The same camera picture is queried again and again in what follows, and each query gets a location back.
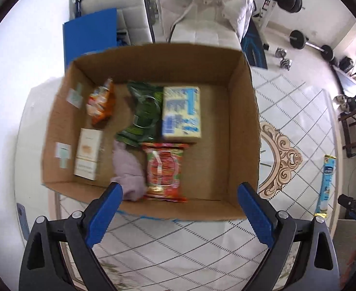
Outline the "long barbell on floor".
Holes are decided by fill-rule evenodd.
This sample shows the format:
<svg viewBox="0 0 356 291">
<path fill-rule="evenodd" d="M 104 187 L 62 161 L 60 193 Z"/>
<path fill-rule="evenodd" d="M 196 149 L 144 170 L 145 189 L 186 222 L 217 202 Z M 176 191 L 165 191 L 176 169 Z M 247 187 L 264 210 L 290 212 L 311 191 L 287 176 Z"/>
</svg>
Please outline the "long barbell on floor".
<svg viewBox="0 0 356 291">
<path fill-rule="evenodd" d="M 293 30 L 289 35 L 289 43 L 294 49 L 302 50 L 306 46 L 316 49 L 320 52 L 323 60 L 331 62 L 335 56 L 333 49 L 329 45 L 317 46 L 310 43 L 308 38 L 299 30 Z"/>
</svg>

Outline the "green snack bag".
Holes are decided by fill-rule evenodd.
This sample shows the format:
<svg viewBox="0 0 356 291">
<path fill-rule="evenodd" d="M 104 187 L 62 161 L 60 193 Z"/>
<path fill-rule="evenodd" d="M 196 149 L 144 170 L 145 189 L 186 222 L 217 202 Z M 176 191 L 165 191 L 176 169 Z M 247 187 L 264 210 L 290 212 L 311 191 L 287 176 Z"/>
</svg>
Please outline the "green snack bag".
<svg viewBox="0 0 356 291">
<path fill-rule="evenodd" d="M 152 143 L 158 137 L 163 105 L 163 87 L 130 81 L 127 89 L 135 100 L 133 123 L 115 135 L 115 139 L 132 147 Z"/>
</svg>

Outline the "lilac rolled sock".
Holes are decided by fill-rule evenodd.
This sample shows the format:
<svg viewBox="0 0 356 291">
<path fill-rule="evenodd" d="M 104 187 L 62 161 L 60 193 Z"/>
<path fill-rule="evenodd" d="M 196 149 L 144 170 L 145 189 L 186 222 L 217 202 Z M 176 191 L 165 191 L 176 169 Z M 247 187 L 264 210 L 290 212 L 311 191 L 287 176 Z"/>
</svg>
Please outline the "lilac rolled sock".
<svg viewBox="0 0 356 291">
<path fill-rule="evenodd" d="M 111 182 L 122 186 L 123 200 L 140 200 L 147 191 L 146 178 L 140 162 L 127 151 L 125 143 L 113 141 L 112 164 L 115 176 Z"/>
</svg>

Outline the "orange snack bag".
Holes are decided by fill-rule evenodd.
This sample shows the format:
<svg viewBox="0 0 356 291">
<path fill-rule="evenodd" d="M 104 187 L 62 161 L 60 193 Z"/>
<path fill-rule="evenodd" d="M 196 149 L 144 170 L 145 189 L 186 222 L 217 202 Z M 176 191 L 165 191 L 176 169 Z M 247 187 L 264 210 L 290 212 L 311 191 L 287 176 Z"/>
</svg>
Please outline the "orange snack bag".
<svg viewBox="0 0 356 291">
<path fill-rule="evenodd" d="M 97 126 L 111 118 L 115 102 L 115 84 L 112 78 L 108 78 L 89 95 L 86 111 L 91 117 L 91 124 Z"/>
</svg>

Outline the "chrome dumbbell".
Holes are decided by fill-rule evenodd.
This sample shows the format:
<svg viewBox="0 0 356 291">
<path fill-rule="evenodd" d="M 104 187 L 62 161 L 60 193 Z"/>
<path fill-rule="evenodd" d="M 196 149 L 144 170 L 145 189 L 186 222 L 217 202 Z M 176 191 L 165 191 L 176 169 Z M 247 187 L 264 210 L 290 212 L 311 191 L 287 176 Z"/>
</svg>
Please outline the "chrome dumbbell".
<svg viewBox="0 0 356 291">
<path fill-rule="evenodd" d="M 275 50 L 275 57 L 276 57 L 276 58 L 285 58 L 286 55 L 287 55 L 287 50 L 284 49 L 284 48 L 278 47 L 278 48 Z"/>
</svg>

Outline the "dark wooden stool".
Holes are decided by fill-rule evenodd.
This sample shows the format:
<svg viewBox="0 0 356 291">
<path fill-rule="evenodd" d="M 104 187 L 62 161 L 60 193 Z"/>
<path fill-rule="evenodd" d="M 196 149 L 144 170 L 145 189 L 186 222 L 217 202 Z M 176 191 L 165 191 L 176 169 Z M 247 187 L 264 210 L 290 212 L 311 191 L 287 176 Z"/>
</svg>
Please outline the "dark wooden stool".
<svg viewBox="0 0 356 291">
<path fill-rule="evenodd" d="M 356 156 L 356 110 L 342 112 L 339 122 L 343 129 L 343 150 L 348 158 L 353 158 Z"/>
</svg>

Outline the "brown cardboard box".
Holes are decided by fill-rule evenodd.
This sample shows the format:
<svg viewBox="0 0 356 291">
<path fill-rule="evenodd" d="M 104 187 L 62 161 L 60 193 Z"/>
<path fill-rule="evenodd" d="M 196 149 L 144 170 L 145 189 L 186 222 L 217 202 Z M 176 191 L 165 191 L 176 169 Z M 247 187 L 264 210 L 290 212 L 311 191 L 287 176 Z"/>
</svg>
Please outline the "brown cardboard box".
<svg viewBox="0 0 356 291">
<path fill-rule="evenodd" d="M 83 129 L 92 128 L 86 103 L 111 80 L 113 114 L 101 121 L 96 175 L 76 175 Z M 42 183 L 53 191 L 89 203 L 108 187 L 117 171 L 112 158 L 119 135 L 134 137 L 128 151 L 143 172 L 155 176 L 142 141 L 163 143 L 163 89 L 199 90 L 200 137 L 179 155 L 178 195 L 184 202 L 124 201 L 120 209 L 137 216 L 182 221 L 227 221 L 245 215 L 238 202 L 243 182 L 258 185 L 260 124 L 250 65 L 243 52 L 197 44 L 151 43 L 109 49 L 74 60 L 65 72 L 51 108 L 42 151 Z"/>
</svg>

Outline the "blue board panel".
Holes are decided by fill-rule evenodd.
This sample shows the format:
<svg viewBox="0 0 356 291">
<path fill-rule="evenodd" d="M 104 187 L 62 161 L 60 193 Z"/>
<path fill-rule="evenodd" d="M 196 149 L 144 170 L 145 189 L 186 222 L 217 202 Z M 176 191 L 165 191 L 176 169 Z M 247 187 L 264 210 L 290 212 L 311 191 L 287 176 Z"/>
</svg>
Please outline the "blue board panel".
<svg viewBox="0 0 356 291">
<path fill-rule="evenodd" d="M 117 9 L 80 16 L 63 24 L 65 69 L 82 55 L 117 46 Z"/>
</svg>

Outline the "white puffer jacket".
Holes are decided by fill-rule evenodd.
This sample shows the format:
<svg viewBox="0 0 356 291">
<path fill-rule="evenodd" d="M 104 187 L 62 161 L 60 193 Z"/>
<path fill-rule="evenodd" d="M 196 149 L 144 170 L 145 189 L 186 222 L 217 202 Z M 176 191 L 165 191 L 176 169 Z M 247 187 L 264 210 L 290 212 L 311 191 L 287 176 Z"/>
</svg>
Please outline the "white puffer jacket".
<svg viewBox="0 0 356 291">
<path fill-rule="evenodd" d="M 254 0 L 156 0 L 156 4 L 167 42 L 182 20 L 207 20 L 230 27 L 241 43 L 254 10 Z"/>
</svg>

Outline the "long blue snack pack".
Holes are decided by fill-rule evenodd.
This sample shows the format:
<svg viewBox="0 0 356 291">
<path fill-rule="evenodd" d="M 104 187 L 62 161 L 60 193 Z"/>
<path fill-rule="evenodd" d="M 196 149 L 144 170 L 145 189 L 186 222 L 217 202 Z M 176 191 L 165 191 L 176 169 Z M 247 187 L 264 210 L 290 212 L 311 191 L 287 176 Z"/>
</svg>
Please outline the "long blue snack pack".
<svg viewBox="0 0 356 291">
<path fill-rule="evenodd" d="M 328 214 L 328 202 L 330 199 L 330 188 L 333 179 L 333 171 L 335 169 L 336 157 L 325 155 L 323 158 L 322 182 L 320 194 L 314 212 L 315 216 L 326 218 Z"/>
</svg>

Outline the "white cream flat box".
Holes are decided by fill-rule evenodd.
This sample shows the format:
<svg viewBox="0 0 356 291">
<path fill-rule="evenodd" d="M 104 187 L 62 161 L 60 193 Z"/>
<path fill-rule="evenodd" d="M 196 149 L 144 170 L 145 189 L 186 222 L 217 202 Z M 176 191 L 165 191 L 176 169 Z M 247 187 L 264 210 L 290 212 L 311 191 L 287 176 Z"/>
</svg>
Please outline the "white cream flat box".
<svg viewBox="0 0 356 291">
<path fill-rule="evenodd" d="M 74 175 L 91 181 L 95 180 L 102 134 L 102 131 L 96 129 L 81 129 Z"/>
</svg>

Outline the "yellow blue carton box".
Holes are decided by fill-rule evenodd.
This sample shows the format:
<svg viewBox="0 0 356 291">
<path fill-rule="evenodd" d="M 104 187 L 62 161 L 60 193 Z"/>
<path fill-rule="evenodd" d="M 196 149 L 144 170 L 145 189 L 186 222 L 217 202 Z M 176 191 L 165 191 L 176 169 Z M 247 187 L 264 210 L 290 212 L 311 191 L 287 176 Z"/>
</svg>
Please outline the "yellow blue carton box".
<svg viewBox="0 0 356 291">
<path fill-rule="evenodd" d="M 166 141 L 196 143 L 202 137 L 200 89 L 193 86 L 163 88 L 161 136 Z"/>
</svg>

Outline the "red noodle packet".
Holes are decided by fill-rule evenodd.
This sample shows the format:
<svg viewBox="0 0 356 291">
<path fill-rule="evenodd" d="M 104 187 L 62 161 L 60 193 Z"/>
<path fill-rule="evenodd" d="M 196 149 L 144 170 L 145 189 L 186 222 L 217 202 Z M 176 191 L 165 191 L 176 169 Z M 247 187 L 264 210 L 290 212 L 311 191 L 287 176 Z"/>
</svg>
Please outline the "red noodle packet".
<svg viewBox="0 0 356 291">
<path fill-rule="evenodd" d="M 186 202 L 181 194 L 181 166 L 186 143 L 142 143 L 146 154 L 146 197 L 168 202 Z"/>
</svg>

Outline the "white cushioned chair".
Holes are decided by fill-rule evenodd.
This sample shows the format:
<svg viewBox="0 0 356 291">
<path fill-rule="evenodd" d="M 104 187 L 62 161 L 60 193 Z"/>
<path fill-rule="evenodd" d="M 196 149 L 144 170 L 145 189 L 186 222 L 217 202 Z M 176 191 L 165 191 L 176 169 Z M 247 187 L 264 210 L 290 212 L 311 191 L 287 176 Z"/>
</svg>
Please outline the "white cushioned chair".
<svg viewBox="0 0 356 291">
<path fill-rule="evenodd" d="M 193 43 L 241 50 L 236 33 L 228 26 L 207 20 L 182 20 L 175 25 L 171 43 Z"/>
</svg>

